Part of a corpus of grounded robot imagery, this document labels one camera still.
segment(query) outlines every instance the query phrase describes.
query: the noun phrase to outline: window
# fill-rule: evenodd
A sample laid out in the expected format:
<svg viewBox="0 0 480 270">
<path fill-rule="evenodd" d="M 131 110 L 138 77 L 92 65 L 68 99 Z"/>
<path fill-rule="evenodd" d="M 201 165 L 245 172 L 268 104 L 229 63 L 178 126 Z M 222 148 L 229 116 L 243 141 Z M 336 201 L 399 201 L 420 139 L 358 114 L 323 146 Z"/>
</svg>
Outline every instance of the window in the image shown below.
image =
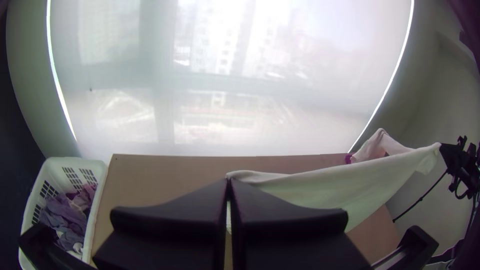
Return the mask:
<svg viewBox="0 0 480 270">
<path fill-rule="evenodd" d="M 48 2 L 57 91 L 86 117 L 70 119 L 80 154 L 107 162 L 347 153 L 392 84 L 413 14 L 411 0 Z M 103 90 L 74 99 L 91 82 Z M 212 110 L 186 102 L 191 91 L 259 105 Z M 239 119 L 252 124 L 224 124 Z"/>
</svg>

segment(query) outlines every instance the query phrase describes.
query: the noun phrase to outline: white laundry basket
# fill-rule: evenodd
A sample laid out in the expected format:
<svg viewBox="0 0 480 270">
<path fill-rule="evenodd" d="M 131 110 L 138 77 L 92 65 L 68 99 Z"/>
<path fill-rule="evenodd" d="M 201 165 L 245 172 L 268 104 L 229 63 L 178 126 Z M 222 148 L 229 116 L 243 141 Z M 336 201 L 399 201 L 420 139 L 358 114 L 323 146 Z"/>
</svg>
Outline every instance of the white laundry basket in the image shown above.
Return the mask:
<svg viewBox="0 0 480 270">
<path fill-rule="evenodd" d="M 82 190 L 83 185 L 97 185 L 86 226 L 81 260 L 89 263 L 92 251 L 94 226 L 100 198 L 107 177 L 107 166 L 103 161 L 79 157 L 50 157 L 41 166 L 28 201 L 26 202 L 21 233 L 40 221 L 40 211 L 45 207 L 45 198 L 59 193 L 73 193 Z M 18 261 L 24 270 L 35 270 L 23 252 L 18 249 Z"/>
</svg>

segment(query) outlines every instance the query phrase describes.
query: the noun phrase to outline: white towel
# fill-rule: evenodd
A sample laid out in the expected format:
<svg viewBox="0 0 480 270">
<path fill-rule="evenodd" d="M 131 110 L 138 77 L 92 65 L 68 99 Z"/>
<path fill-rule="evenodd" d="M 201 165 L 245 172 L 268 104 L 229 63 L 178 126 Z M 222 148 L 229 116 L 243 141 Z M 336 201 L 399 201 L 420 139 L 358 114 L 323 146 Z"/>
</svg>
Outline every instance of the white towel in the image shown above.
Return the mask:
<svg viewBox="0 0 480 270">
<path fill-rule="evenodd" d="M 414 172 L 428 174 L 437 163 L 440 145 L 407 148 L 379 129 L 352 156 L 352 164 L 296 174 L 237 170 L 226 178 L 298 206 L 342 208 L 348 213 L 348 232 L 385 204 Z"/>
</svg>

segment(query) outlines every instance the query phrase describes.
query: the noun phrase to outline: table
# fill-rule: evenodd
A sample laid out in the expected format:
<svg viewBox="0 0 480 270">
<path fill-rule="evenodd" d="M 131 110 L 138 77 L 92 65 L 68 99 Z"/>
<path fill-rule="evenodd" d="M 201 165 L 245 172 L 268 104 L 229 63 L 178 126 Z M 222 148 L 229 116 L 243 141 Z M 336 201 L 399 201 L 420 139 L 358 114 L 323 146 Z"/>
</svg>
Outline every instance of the table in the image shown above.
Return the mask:
<svg viewBox="0 0 480 270">
<path fill-rule="evenodd" d="M 227 172 L 236 170 L 294 174 L 344 164 L 345 154 L 262 157 L 114 154 L 100 198 L 91 254 L 97 252 L 113 231 L 110 211 L 114 207 L 162 204 L 223 179 Z M 347 235 L 370 263 L 388 255 L 400 242 L 385 205 Z M 232 269 L 228 233 L 225 241 L 225 269 Z"/>
</svg>

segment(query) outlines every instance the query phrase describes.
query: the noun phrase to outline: black metal bracket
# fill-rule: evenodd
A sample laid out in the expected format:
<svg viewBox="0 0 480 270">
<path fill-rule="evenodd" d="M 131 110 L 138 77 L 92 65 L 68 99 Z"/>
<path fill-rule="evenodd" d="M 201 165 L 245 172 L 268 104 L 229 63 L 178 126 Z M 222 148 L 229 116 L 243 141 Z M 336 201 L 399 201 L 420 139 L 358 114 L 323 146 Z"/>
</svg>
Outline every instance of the black metal bracket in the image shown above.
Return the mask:
<svg viewBox="0 0 480 270">
<path fill-rule="evenodd" d="M 440 153 L 445 161 L 447 173 L 453 176 L 448 190 L 455 192 L 458 199 L 463 199 L 465 196 L 471 199 L 480 187 L 480 143 L 477 146 L 470 143 L 467 151 L 464 151 L 467 144 L 467 136 L 458 137 L 457 144 L 442 143 L 440 146 Z M 463 182 L 467 190 L 460 196 L 456 191 Z"/>
</svg>

